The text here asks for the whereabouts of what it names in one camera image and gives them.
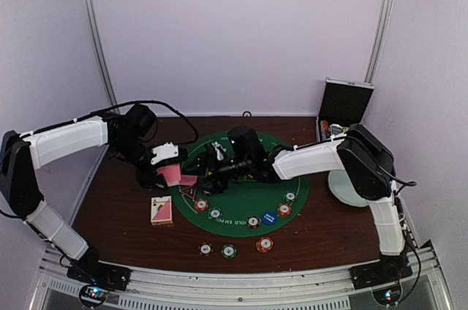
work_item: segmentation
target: black mount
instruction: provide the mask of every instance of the black mount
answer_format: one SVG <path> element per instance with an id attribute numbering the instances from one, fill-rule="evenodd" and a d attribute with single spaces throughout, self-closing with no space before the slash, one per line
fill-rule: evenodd
<path id="1" fill-rule="evenodd" d="M 22 219 L 33 213 L 44 196 L 39 190 L 29 143 L 15 131 L 3 136 L 0 158 L 0 191 L 12 211 Z"/>
<path id="2" fill-rule="evenodd" d="M 99 252 L 94 247 L 90 247 L 75 264 L 77 267 L 72 265 L 68 269 L 67 277 L 83 283 L 95 284 L 106 290 L 121 290 L 124 292 L 127 289 L 132 273 L 128 268 L 100 262 Z"/>
<path id="3" fill-rule="evenodd" d="M 410 277 L 412 269 L 406 253 L 403 252 L 395 257 L 380 255 L 378 262 L 354 266 L 350 273 L 355 290 L 361 290 Z"/>

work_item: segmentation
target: green poker chip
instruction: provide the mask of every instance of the green poker chip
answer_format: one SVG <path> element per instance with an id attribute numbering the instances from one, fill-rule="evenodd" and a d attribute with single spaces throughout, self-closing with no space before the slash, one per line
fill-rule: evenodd
<path id="1" fill-rule="evenodd" d="M 227 244 L 222 247 L 221 254 L 226 259 L 232 259 L 234 256 L 237 255 L 237 250 L 235 249 L 233 245 Z"/>
<path id="2" fill-rule="evenodd" d="M 208 211 L 208 218 L 209 219 L 218 219 L 221 216 L 222 216 L 222 212 L 218 208 L 211 208 Z"/>
<path id="3" fill-rule="evenodd" d="M 284 200 L 285 200 L 286 203 L 288 203 L 288 204 L 294 202 L 294 200 L 295 200 L 295 193 L 294 193 L 294 192 L 287 192 L 287 193 L 284 195 Z"/>

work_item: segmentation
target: deck of cards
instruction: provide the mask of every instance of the deck of cards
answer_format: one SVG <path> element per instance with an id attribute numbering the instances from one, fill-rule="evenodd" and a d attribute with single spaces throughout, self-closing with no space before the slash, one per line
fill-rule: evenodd
<path id="1" fill-rule="evenodd" d="M 172 224 L 173 202 L 171 196 L 151 198 L 151 224 Z"/>

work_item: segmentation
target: blue poker chip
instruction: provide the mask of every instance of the blue poker chip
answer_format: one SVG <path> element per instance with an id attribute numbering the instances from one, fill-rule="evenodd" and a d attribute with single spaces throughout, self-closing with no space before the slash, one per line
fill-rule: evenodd
<path id="1" fill-rule="evenodd" d="M 267 211 L 262 214 L 262 222 L 267 226 L 272 226 L 278 222 L 278 215 L 273 211 Z"/>

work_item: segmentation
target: poker chip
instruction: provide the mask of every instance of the poker chip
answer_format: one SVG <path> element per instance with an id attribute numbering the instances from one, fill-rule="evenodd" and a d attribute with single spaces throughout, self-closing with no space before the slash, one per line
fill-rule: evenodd
<path id="1" fill-rule="evenodd" d="M 222 247 L 221 254 L 225 258 L 231 259 L 231 258 L 233 258 L 234 256 L 237 255 L 237 250 L 235 249 L 235 247 L 233 245 L 227 244 L 227 245 Z"/>
<path id="2" fill-rule="evenodd" d="M 257 242 L 257 250 L 260 253 L 266 253 L 272 250 L 273 248 L 273 241 L 271 238 L 268 237 L 262 237 L 258 242 Z"/>
<path id="3" fill-rule="evenodd" d="M 252 228 L 253 230 L 257 229 L 260 226 L 260 224 L 260 219 L 256 216 L 250 216 L 247 219 L 247 226 L 249 226 L 249 228 Z"/>
<path id="4" fill-rule="evenodd" d="M 286 217 L 286 216 L 289 216 L 291 214 L 291 205 L 288 205 L 288 204 L 280 204 L 279 207 L 278 207 L 278 215 L 280 217 Z"/>
<path id="5" fill-rule="evenodd" d="M 207 257 L 209 254 L 213 252 L 213 247 L 211 246 L 210 243 L 204 243 L 198 247 L 198 251 L 200 255 Z"/>
<path id="6" fill-rule="evenodd" d="M 292 203 L 292 202 L 295 200 L 295 193 L 294 193 L 294 192 L 287 192 L 287 193 L 284 195 L 284 200 L 285 200 L 286 203 L 288 203 L 288 204 Z"/>
<path id="7" fill-rule="evenodd" d="M 262 223 L 266 224 L 267 226 L 273 226 L 275 223 L 278 222 L 278 215 L 273 211 L 267 211 L 266 213 L 262 214 Z"/>
<path id="8" fill-rule="evenodd" d="M 210 219 L 218 219 L 219 217 L 221 217 L 221 215 L 222 215 L 222 212 L 218 208 L 212 208 L 208 212 L 208 217 Z"/>
<path id="9" fill-rule="evenodd" d="M 203 211 L 208 210 L 208 201 L 205 199 L 199 199 L 195 202 L 195 210 L 198 211 L 199 213 L 202 213 Z"/>

